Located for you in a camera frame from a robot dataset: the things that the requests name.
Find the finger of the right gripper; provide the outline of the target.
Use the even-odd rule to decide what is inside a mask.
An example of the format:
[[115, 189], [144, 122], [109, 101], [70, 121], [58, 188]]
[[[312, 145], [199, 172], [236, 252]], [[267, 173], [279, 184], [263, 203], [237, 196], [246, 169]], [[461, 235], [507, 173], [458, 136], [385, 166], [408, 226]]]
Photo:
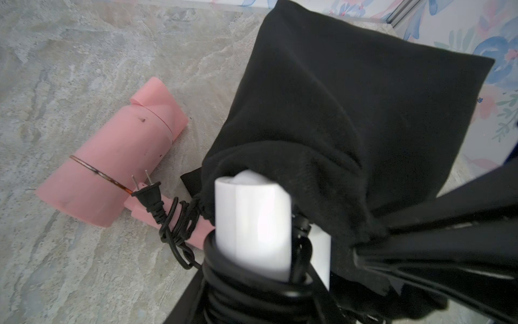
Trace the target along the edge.
[[389, 236], [357, 246], [357, 267], [517, 322], [516, 159], [383, 222]]

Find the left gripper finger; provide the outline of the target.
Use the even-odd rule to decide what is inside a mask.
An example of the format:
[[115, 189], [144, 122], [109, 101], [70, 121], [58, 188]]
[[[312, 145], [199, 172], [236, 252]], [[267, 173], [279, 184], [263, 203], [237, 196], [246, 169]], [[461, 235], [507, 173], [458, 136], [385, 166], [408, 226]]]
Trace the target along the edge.
[[199, 269], [192, 278], [188, 287], [178, 300], [171, 313], [164, 320], [164, 324], [203, 324], [206, 320], [203, 315], [205, 295], [204, 275]]

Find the white hair dryer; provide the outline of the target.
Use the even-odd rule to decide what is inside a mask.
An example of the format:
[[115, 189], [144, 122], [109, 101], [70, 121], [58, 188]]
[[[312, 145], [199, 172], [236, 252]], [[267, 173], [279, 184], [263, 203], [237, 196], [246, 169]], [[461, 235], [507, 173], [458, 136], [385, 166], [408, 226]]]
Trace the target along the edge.
[[206, 239], [207, 323], [318, 323], [329, 290], [331, 238], [295, 215], [276, 182], [246, 170], [218, 178]]

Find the pink hair dryer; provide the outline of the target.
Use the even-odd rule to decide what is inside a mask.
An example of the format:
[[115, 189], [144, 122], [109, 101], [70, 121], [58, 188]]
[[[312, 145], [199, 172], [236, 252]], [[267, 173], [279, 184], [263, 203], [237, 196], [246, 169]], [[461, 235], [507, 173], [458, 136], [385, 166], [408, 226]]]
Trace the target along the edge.
[[37, 189], [43, 202], [77, 220], [108, 228], [128, 210], [158, 229], [184, 269], [213, 226], [192, 202], [168, 198], [151, 173], [188, 125], [164, 83], [147, 81], [96, 134]]

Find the plain black pouch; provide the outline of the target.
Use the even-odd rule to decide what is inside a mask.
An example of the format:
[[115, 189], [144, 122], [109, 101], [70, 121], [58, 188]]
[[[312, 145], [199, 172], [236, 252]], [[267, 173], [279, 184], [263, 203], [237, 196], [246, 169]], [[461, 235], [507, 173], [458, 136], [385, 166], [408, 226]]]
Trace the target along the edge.
[[342, 309], [387, 321], [445, 310], [444, 297], [357, 269], [352, 247], [387, 235], [381, 216], [436, 198], [493, 65], [279, 1], [202, 162], [194, 209], [214, 221], [215, 180], [256, 172], [332, 237]]

